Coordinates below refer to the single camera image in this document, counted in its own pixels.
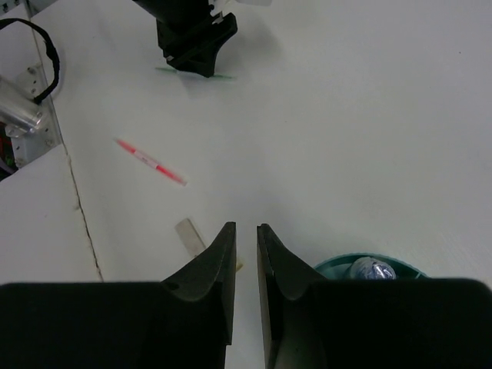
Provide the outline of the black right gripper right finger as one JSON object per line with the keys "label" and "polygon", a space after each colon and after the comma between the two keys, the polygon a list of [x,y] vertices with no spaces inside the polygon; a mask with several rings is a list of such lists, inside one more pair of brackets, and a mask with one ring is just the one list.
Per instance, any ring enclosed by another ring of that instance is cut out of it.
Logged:
{"label": "black right gripper right finger", "polygon": [[289,251],[269,224],[257,227],[258,284],[266,368],[325,368],[312,285],[324,277]]}

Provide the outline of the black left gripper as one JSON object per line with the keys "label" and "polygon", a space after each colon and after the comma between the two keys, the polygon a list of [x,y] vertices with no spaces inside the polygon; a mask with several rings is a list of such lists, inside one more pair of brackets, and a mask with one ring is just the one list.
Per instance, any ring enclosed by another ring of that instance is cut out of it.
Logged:
{"label": "black left gripper", "polygon": [[215,73],[222,46],[238,32],[234,14],[214,9],[214,1],[142,0],[137,5],[156,19],[158,46],[166,63],[206,77]]}

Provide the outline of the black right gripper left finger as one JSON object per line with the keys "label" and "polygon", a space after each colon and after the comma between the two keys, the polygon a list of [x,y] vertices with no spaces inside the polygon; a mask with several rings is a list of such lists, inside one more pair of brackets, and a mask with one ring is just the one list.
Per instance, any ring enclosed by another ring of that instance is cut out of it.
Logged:
{"label": "black right gripper left finger", "polygon": [[237,264],[236,224],[224,224],[215,239],[196,258],[162,281],[165,288],[186,304],[212,300],[224,343],[232,342]]}

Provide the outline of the green thin pen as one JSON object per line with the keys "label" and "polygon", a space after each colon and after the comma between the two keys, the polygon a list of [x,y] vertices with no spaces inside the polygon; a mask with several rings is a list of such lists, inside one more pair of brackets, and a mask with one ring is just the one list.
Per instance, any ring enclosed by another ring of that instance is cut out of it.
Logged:
{"label": "green thin pen", "polygon": [[230,76],[230,75],[212,75],[212,76],[206,77],[206,76],[194,73],[194,72],[179,71],[179,70],[176,70],[173,68],[167,68],[167,67],[155,67],[155,70],[159,71],[159,72],[163,72],[163,73],[179,75],[181,77],[197,78],[197,79],[203,79],[203,80],[235,81],[237,79],[237,77]]}

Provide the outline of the teal round organizer container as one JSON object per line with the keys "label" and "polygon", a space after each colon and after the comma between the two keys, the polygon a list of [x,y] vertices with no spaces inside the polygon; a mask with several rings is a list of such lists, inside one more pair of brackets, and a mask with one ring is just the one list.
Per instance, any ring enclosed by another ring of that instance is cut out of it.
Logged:
{"label": "teal round organizer container", "polygon": [[314,269],[327,279],[331,280],[353,280],[347,275],[348,268],[358,258],[373,257],[389,264],[396,272],[397,279],[415,280],[428,278],[428,276],[417,268],[395,258],[390,258],[382,254],[371,253],[352,253],[339,255],[321,262]]}

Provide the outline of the clear blue-capped glue bottle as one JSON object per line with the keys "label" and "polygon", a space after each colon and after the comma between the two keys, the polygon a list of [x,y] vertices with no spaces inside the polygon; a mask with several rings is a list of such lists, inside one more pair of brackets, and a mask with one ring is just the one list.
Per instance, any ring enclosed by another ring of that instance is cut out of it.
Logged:
{"label": "clear blue-capped glue bottle", "polygon": [[354,280],[395,280],[397,274],[387,263],[373,257],[362,257],[348,268],[347,275]]}

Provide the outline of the grey white eraser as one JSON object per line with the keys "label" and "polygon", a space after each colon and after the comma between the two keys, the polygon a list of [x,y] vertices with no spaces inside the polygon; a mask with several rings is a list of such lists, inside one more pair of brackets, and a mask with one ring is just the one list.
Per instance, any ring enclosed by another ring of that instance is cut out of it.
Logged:
{"label": "grey white eraser", "polygon": [[186,218],[177,223],[175,230],[191,258],[196,258],[207,248],[191,219]]}

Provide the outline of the pink thin pen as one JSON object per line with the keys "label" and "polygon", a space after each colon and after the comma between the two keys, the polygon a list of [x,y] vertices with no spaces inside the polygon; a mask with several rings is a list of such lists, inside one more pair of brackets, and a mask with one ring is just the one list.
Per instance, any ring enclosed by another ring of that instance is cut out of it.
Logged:
{"label": "pink thin pen", "polygon": [[152,168],[153,170],[165,176],[169,180],[183,187],[187,185],[187,181],[182,176],[172,171],[171,169],[166,168],[162,163],[154,160],[151,156],[145,154],[143,151],[138,150],[135,146],[118,138],[115,139],[115,143],[123,150],[125,150],[127,153],[137,158],[140,162],[146,164],[149,168]]}

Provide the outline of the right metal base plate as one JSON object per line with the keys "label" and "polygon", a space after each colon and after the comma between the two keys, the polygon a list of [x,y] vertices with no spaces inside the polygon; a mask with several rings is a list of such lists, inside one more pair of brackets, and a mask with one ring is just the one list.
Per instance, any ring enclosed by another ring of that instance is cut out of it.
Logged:
{"label": "right metal base plate", "polygon": [[1,123],[11,140],[14,163],[22,168],[62,143],[55,110],[50,99],[34,103],[37,93],[48,86],[40,64],[27,68],[10,80],[1,77]]}

